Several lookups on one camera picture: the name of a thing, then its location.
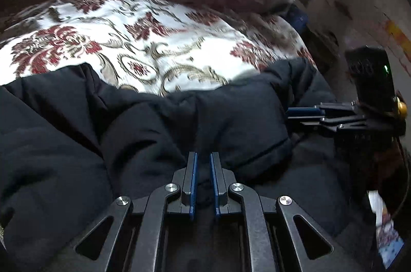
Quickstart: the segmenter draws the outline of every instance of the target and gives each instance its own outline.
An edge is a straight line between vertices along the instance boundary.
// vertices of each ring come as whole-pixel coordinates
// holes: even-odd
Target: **metal screw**
[[[178,190],[178,186],[176,184],[167,184],[165,187],[166,191],[168,192],[175,192],[176,190]]]
[[[291,202],[293,202],[293,200],[287,195],[280,197],[280,204],[283,204],[284,206],[288,206]]]
[[[244,190],[244,185],[240,183],[234,183],[234,184],[231,184],[231,189],[233,191],[240,192]]]
[[[118,197],[116,199],[116,204],[118,204],[119,206],[125,206],[129,202],[130,202],[130,199],[128,197]]]

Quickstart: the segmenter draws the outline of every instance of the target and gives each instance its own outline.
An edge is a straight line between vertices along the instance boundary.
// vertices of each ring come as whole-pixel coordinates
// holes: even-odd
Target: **wire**
[[[406,188],[406,190],[405,190],[404,197],[402,198],[402,201],[401,201],[401,203],[399,204],[398,208],[395,210],[394,213],[391,214],[391,218],[390,218],[391,220],[394,220],[394,219],[397,217],[398,213],[401,211],[401,209],[404,207],[405,201],[407,200],[408,191],[409,191],[409,188],[410,188],[410,171],[409,171],[409,164],[408,164],[408,161],[407,161],[407,159],[406,159],[406,157],[405,157],[404,149],[402,148],[402,144],[401,144],[401,142],[400,142],[400,140],[399,140],[399,137],[397,137],[396,139],[397,139],[397,143],[398,143],[398,147],[399,147],[399,152],[401,153],[402,161],[404,162],[405,169],[406,169],[406,171],[407,171],[407,188]]]

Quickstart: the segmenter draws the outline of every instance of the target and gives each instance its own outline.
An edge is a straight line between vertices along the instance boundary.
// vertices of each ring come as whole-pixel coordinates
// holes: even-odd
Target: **white floral blanket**
[[[312,61],[280,17],[163,0],[51,0],[3,19],[0,31],[0,85],[87,62],[117,88],[164,96],[213,89],[279,59]]]

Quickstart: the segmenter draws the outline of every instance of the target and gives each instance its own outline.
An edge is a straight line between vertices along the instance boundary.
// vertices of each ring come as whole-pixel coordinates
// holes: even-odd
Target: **floral fabric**
[[[2,20],[0,30],[0,85],[87,62],[117,88],[165,96],[213,89],[279,59],[314,64],[280,17],[163,0],[52,0]]]

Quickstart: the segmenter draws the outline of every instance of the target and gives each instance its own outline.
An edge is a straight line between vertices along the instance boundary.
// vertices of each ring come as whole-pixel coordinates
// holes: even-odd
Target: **black jacket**
[[[375,256],[375,217],[353,202],[333,140],[295,140],[290,106],[334,102],[303,59],[213,91],[166,98],[117,90],[83,64],[0,87],[0,223],[22,271],[44,266],[120,196],[149,195],[200,156],[197,220],[179,230],[169,271],[238,271],[230,230],[215,234],[208,155],[261,195],[291,196],[363,266]]]

